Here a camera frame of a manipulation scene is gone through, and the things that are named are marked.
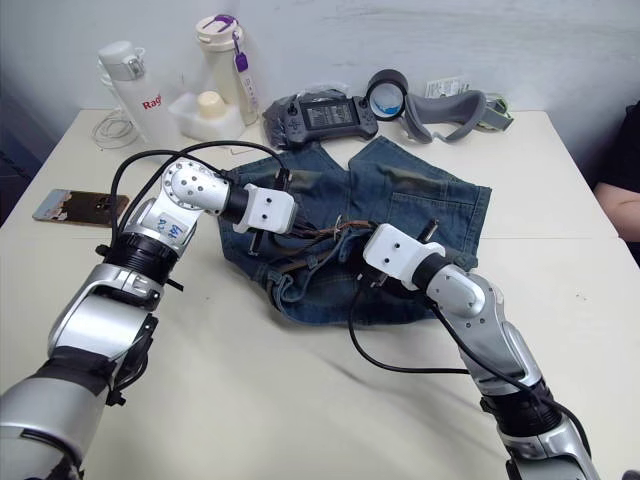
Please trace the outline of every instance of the bottle cap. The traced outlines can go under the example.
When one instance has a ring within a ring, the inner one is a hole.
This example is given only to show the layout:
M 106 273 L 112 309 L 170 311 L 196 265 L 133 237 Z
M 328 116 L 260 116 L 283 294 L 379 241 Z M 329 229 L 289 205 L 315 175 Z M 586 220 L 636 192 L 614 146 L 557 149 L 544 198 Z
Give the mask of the bottle cap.
M 227 111 L 222 97 L 216 92 L 202 92 L 198 95 L 198 113 L 205 118 L 221 117 Z
M 144 63 L 131 42 L 113 42 L 98 50 L 98 58 L 113 80 L 136 80 L 144 76 Z
M 196 37 L 200 46 L 214 52 L 233 50 L 233 32 L 238 32 L 238 42 L 244 37 L 242 27 L 231 15 L 216 15 L 203 18 L 196 24 Z

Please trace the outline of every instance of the table surface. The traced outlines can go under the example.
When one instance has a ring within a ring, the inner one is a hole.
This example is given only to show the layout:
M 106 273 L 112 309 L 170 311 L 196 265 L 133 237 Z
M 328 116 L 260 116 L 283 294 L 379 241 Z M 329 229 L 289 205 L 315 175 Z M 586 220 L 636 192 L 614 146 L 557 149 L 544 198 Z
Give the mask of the table surface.
M 0 229 L 0 388 L 45 359 L 58 313 L 100 259 L 108 230 L 35 222 L 53 188 L 106 191 L 119 162 L 143 147 L 101 151 L 90 139 L 104 111 L 83 111 Z M 548 117 L 516 113 L 504 134 L 472 132 L 455 145 L 391 140 L 465 180 L 494 189 L 478 273 L 505 294 L 556 398 L 582 420 L 603 479 L 640 467 L 640 270 L 602 214 Z M 258 129 L 246 138 L 260 140 Z M 341 164 L 358 140 L 327 143 Z M 218 149 L 230 168 L 260 157 Z M 135 195 L 157 168 L 131 167 Z M 362 360 L 343 328 L 284 321 L 222 256 L 204 217 L 156 311 L 150 367 L 107 408 L 86 461 L 89 478 L 506 478 L 493 419 L 464 376 L 413 376 Z M 435 322 L 361 331 L 381 360 L 413 366 L 461 361 Z

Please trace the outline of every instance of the person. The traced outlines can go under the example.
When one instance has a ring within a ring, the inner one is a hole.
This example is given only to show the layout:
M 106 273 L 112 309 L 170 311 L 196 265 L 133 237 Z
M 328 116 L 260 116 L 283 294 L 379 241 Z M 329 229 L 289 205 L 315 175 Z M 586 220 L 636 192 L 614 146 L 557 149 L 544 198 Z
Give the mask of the person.
M 594 193 L 640 266 L 640 102 L 628 109 Z

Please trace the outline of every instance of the game controller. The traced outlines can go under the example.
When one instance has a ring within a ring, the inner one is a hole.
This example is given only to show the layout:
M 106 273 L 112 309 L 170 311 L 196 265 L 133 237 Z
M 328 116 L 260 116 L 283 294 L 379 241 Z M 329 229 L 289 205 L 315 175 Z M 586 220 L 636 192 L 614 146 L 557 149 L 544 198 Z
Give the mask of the game controller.
M 359 136 L 366 140 L 378 133 L 378 121 L 364 97 L 291 101 L 284 115 L 289 148 L 326 138 Z

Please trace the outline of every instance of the red text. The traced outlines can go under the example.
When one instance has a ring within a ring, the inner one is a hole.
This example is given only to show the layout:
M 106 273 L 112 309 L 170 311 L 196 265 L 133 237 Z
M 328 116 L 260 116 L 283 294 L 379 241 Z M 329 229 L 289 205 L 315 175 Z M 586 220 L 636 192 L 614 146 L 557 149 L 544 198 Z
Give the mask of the red text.
M 150 102 L 142 102 L 142 106 L 145 110 L 149 110 L 150 108 L 157 107 L 162 103 L 162 97 L 158 95 L 156 98 L 151 100 Z

